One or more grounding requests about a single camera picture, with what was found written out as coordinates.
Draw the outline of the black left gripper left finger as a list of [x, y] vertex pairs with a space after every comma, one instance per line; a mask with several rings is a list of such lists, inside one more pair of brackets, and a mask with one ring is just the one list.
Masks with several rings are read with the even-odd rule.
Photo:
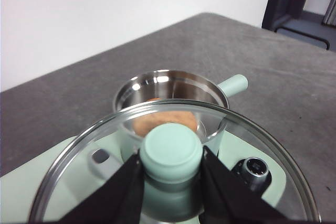
[[133, 154], [103, 186], [59, 223], [139, 223], [143, 195], [143, 165], [140, 155]]

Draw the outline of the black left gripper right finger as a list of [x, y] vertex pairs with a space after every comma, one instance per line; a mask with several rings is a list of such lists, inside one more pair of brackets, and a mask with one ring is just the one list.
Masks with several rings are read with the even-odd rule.
[[249, 190], [207, 147], [200, 183], [204, 212], [200, 223], [289, 223], [290, 220]]

